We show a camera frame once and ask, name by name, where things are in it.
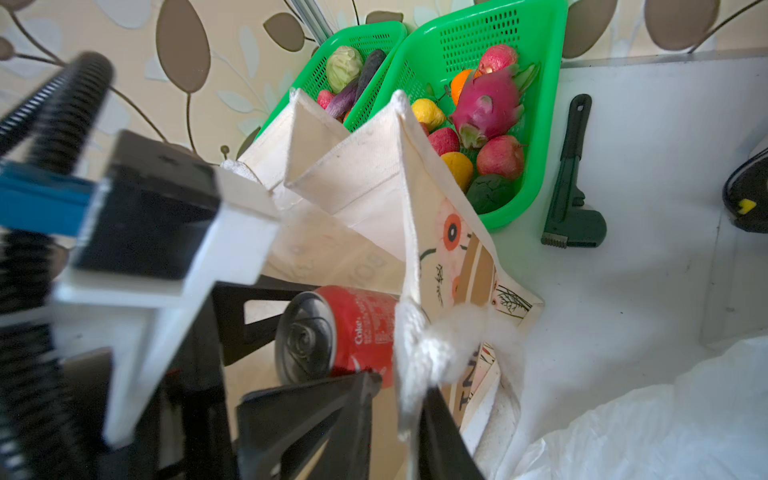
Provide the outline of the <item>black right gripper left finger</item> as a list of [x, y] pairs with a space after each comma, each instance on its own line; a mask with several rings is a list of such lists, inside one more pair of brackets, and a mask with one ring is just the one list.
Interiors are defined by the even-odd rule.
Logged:
[[236, 409], [239, 476], [295, 479], [321, 451], [310, 479], [367, 479], [380, 387], [364, 371], [247, 394]]

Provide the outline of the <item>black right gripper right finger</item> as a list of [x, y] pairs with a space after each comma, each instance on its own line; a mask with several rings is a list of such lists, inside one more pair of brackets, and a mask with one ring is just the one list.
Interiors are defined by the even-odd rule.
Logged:
[[438, 388], [422, 403], [418, 428], [418, 478], [483, 480]]

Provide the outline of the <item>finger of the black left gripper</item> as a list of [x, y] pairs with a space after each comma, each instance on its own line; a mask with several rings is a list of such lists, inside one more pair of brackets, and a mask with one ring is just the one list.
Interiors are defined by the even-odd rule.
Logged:
[[245, 304], [248, 301], [291, 301], [300, 293], [315, 289], [315, 285], [289, 281], [257, 281], [252, 285], [217, 282], [210, 297], [223, 365], [233, 365], [275, 340], [280, 316], [271, 315], [247, 323]]

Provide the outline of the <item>red cola can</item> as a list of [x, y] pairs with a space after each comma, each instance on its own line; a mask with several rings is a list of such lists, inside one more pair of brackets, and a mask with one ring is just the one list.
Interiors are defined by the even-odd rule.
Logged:
[[277, 375], [285, 384], [372, 371], [394, 385], [395, 306], [390, 294], [342, 286], [302, 292], [280, 316]]

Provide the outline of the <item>cream floral tote bag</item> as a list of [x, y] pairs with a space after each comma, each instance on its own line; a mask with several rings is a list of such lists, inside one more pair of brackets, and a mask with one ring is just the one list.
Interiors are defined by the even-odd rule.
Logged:
[[489, 345], [500, 373], [474, 461], [497, 476], [521, 417], [523, 337], [544, 303], [502, 268], [494, 242], [403, 91], [355, 131], [295, 90], [224, 169], [269, 193], [281, 216], [266, 272], [306, 285], [395, 294], [399, 437], [414, 444], [431, 387], [469, 391]]

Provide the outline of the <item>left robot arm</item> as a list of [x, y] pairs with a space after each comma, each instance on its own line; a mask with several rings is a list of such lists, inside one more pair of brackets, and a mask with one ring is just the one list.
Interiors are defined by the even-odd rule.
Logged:
[[1, 121], [1, 470], [93, 479], [98, 451], [63, 363], [110, 356], [101, 440], [129, 443], [212, 288], [254, 284], [280, 229], [263, 185], [122, 131], [103, 177], [74, 173], [114, 69], [84, 52]]

